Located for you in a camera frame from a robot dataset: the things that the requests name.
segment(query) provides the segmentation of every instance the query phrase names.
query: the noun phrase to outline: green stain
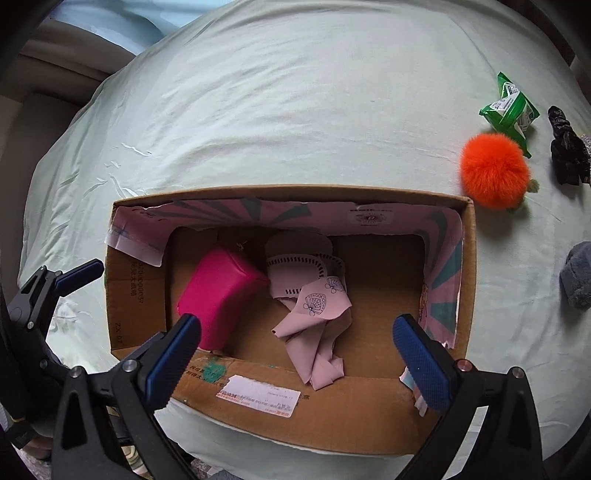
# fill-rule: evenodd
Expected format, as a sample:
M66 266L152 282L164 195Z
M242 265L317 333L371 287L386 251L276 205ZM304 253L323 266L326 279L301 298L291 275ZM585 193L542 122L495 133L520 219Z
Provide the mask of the green stain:
M215 359L211 359L203 369L203 381L207 383L217 382L226 373L226 367L217 364Z

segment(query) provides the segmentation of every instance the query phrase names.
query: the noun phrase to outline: orange pom pom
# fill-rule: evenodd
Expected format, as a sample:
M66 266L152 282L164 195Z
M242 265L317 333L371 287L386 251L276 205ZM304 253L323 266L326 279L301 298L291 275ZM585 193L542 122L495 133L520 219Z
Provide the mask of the orange pom pom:
M503 134L480 134L462 151L460 176L468 196L507 210L521 203L531 175L517 143Z

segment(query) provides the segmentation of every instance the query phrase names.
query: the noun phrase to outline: gray fuzzy object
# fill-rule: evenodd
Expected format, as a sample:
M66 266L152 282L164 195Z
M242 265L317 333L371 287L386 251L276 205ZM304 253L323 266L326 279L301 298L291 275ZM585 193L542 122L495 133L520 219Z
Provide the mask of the gray fuzzy object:
M575 245L560 271L560 281L569 305L578 310L591 307L591 242Z

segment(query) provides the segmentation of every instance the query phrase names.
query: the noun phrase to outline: paper tag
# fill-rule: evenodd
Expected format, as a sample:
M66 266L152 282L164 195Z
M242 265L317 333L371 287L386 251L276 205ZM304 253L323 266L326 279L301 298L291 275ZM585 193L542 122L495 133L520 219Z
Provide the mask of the paper tag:
M254 410L289 418L300 398L300 393L289 388L275 387L268 383L233 375L216 397Z

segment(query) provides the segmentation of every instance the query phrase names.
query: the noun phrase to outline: white bedsheet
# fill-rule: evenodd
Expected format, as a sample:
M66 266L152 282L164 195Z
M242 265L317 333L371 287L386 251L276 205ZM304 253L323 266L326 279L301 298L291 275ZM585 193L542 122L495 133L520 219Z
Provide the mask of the white bedsheet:
M550 41L493 0L240 1L167 37L108 79L39 163L20 282L43 264L104 258L111 205L123 197L276 183L461 193L459 154L487 130L478 111L498 98L499 71L543 113L528 132L541 189L513 215L477 209L467 356L490 371L525 368L548 456L589 411L591 316L561 301L558 272L591 239L591 192L555 182L545 112L563 108L583 133L591 111ZM60 303L49 343L67 365L108 368L105 318L95 282ZM177 403L158 418L188 452L247 480L377 480L407 460L306 452ZM481 422L482 412L452 471Z

